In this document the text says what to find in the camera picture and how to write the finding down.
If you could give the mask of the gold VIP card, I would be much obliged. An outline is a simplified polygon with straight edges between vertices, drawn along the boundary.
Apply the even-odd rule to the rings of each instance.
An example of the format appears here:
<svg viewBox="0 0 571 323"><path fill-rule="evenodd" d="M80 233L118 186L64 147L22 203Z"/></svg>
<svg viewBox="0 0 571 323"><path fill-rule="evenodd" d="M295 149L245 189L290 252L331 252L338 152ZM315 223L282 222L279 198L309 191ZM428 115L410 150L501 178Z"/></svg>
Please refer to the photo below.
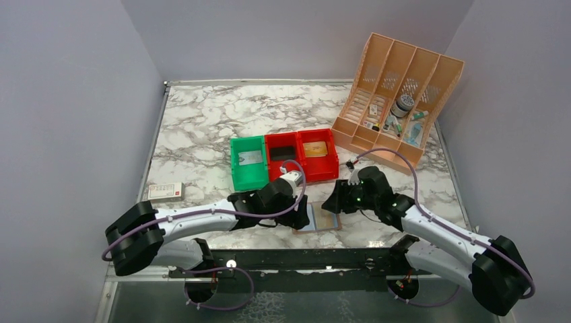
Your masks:
<svg viewBox="0 0 571 323"><path fill-rule="evenodd" d="M316 216L316 228L319 230L334 229L337 227L335 214L320 214Z"/></svg>

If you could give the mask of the brown leather card holder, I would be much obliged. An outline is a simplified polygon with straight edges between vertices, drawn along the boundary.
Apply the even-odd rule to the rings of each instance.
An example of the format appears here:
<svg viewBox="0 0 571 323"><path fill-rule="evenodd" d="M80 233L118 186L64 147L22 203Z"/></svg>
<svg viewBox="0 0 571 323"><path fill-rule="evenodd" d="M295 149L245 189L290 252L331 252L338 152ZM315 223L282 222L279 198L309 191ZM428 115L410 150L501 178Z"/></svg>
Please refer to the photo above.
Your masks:
<svg viewBox="0 0 571 323"><path fill-rule="evenodd" d="M338 231L342 229L338 214L324 210L322 202L309 203L307 206L307 214L309 224L302 229L293 230L294 234L309 234L323 231Z"/></svg>

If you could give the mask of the green plastic bin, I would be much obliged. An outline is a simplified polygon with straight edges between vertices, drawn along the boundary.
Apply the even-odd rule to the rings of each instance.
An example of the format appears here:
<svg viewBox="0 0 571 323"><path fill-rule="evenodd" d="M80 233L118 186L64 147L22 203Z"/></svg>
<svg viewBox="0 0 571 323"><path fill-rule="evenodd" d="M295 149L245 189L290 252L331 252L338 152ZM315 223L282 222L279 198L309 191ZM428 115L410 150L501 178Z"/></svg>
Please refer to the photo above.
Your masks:
<svg viewBox="0 0 571 323"><path fill-rule="evenodd" d="M264 136L230 139L230 158L236 192L260 189L269 183Z"/></svg>

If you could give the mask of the red double plastic bin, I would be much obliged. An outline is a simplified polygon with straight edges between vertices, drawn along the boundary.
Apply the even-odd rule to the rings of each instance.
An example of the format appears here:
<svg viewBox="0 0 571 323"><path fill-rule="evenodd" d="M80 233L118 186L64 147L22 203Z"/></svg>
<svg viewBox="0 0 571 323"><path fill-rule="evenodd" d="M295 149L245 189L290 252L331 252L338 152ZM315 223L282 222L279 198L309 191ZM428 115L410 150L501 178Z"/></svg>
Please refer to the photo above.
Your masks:
<svg viewBox="0 0 571 323"><path fill-rule="evenodd" d="M284 161L271 161L269 150L271 147L291 145L296 148L296 159L306 174L308 182L334 180L339 177L339 158L330 129L304 130L288 133L265 135L266 156L268 162L269 179L274 180L281 175L280 167ZM325 141L328 155L324 157L306 157L303 143Z"/></svg>

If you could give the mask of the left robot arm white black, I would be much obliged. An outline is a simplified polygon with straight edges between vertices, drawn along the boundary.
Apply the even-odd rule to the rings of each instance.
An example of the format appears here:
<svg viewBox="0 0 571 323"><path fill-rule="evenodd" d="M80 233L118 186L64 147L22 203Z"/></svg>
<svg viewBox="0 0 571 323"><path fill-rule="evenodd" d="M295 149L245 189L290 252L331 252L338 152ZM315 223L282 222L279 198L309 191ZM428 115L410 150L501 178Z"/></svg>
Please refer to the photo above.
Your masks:
<svg viewBox="0 0 571 323"><path fill-rule="evenodd" d="M264 219L301 229L309 223L308 197L296 190L306 185L303 175L293 171L261 189L233 193L209 205L175 210L138 202L105 229L108 247L102 259L113 263L120 277L148 266L178 266L198 277L206 275L214 260L197 235L248 229Z"/></svg>

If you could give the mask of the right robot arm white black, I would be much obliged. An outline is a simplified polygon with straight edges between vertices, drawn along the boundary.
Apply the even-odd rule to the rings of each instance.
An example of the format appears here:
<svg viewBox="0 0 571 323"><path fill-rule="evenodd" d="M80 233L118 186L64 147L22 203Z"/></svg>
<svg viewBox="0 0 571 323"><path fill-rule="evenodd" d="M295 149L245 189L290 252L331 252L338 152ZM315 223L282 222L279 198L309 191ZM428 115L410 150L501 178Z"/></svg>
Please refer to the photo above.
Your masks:
<svg viewBox="0 0 571 323"><path fill-rule="evenodd" d="M427 271L472 293L486 310L505 316L532 296L535 286L512 240L468 231L437 216L410 196L393 191L374 166L337 180L322 208L332 213L373 212L381 223L405 233L389 254L390 268Z"/></svg>

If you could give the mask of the black card in red bin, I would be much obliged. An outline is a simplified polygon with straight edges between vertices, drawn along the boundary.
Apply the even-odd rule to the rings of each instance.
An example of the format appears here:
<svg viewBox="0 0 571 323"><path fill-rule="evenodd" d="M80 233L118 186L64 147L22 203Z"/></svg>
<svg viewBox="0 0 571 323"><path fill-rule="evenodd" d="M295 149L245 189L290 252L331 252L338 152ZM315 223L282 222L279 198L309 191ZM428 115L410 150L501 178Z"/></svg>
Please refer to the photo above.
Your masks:
<svg viewBox="0 0 571 323"><path fill-rule="evenodd" d="M271 147L269 157L271 161L284 161L287 159L296 159L296 148L291 145L281 147Z"/></svg>

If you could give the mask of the silver card in green bin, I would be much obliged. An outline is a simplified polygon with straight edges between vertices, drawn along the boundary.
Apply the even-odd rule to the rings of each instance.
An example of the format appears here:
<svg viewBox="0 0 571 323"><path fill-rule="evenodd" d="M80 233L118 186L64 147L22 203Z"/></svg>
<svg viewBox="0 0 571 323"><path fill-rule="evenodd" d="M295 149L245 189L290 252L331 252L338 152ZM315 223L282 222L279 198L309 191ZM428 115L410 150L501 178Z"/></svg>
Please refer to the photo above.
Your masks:
<svg viewBox="0 0 571 323"><path fill-rule="evenodd" d="M261 150L241 151L238 153L238 165L247 166L251 164L259 164L263 162L263 154Z"/></svg>

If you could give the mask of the gold card in red bin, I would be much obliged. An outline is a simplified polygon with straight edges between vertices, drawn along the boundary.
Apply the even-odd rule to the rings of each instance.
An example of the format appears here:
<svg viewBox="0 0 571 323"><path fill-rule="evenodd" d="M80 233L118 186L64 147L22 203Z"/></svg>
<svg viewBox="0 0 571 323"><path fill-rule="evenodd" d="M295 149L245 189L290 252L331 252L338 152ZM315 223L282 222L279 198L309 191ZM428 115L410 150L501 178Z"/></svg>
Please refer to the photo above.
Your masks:
<svg viewBox="0 0 571 323"><path fill-rule="evenodd" d="M303 143L306 157L324 157L328 155L328 148L325 141L314 141Z"/></svg>

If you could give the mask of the white red playing card box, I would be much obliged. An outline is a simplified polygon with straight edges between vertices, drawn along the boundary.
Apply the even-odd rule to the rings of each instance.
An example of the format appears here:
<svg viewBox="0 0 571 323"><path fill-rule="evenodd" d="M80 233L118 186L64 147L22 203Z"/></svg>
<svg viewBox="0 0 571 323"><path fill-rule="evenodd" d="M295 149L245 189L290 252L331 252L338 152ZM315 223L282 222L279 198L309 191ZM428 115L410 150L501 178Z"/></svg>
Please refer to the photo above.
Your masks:
<svg viewBox="0 0 571 323"><path fill-rule="evenodd" d="M175 201L184 197L184 184L182 182L171 182L165 184L150 184L147 188L147 199L149 201Z"/></svg>

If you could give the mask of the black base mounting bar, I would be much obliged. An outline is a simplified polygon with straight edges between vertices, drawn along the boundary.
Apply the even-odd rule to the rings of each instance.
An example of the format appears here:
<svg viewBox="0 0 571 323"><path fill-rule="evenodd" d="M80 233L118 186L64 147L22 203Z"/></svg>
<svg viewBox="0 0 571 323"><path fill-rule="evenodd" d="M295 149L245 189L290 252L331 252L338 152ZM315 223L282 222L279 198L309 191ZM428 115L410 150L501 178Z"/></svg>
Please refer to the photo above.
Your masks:
<svg viewBox="0 0 571 323"><path fill-rule="evenodd" d="M191 289L213 289L219 293L387 291L387 282L414 273L404 254L394 248L213 250L213 260L235 269L216 274L193 275L175 269L169 278L185 282Z"/></svg>

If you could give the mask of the small items in organizer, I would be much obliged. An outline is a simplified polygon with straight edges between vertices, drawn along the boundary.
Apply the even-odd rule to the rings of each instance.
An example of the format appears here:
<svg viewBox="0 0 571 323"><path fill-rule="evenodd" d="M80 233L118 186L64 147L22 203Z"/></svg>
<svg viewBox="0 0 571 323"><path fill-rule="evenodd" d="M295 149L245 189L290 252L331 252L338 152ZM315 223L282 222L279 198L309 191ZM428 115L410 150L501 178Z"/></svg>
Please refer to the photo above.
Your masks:
<svg viewBox="0 0 571 323"><path fill-rule="evenodd" d="M415 145L419 147L421 143L421 135L424 133L424 118L419 120L409 120L411 124L406 131L403 130L403 123L401 122L400 118L395 117L394 115L389 112L387 119L385 120L383 126L381 127L380 124L377 122L378 119L381 117L382 107L377 104L371 104L368 108L368 114L365 117L365 120L362 122L362 125L368 129L372 129L375 131L379 131L382 129L383 131L393 132L394 135L397 137L403 137L404 141L410 145Z"/></svg>

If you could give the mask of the green white tube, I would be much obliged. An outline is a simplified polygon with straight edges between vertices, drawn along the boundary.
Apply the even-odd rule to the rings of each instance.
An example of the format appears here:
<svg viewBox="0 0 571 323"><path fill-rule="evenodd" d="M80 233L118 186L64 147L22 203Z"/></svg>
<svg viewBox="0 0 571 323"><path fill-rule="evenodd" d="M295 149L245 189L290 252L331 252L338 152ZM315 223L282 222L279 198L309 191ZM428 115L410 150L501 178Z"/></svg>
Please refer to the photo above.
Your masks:
<svg viewBox="0 0 571 323"><path fill-rule="evenodd" d="M411 116L410 120L419 120L419 119L424 118L424 117L426 117L426 116L428 116L428 115L429 115L429 112L428 112L428 111L420 111L420 112L417 112L417 113L413 114L413 115Z"/></svg>

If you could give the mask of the round jar patterned lid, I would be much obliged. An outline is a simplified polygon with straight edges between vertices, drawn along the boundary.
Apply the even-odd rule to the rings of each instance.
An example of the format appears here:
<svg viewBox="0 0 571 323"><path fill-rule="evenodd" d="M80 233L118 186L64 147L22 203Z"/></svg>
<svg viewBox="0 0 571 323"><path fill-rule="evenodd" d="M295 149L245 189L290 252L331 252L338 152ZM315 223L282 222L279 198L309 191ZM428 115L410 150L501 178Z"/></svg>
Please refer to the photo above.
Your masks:
<svg viewBox="0 0 571 323"><path fill-rule="evenodd" d="M415 100L408 94L401 94L391 106L391 114L397 118L405 117L414 107Z"/></svg>

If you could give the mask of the peach desk organizer rack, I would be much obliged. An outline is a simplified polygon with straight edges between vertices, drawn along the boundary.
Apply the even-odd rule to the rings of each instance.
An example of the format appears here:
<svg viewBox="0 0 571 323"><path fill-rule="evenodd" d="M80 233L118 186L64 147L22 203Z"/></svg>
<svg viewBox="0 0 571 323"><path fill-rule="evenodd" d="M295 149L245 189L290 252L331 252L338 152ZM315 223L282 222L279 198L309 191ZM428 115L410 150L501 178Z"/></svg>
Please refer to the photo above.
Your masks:
<svg viewBox="0 0 571 323"><path fill-rule="evenodd" d="M371 34L331 127L335 144L410 174L464 66L461 60Z"/></svg>

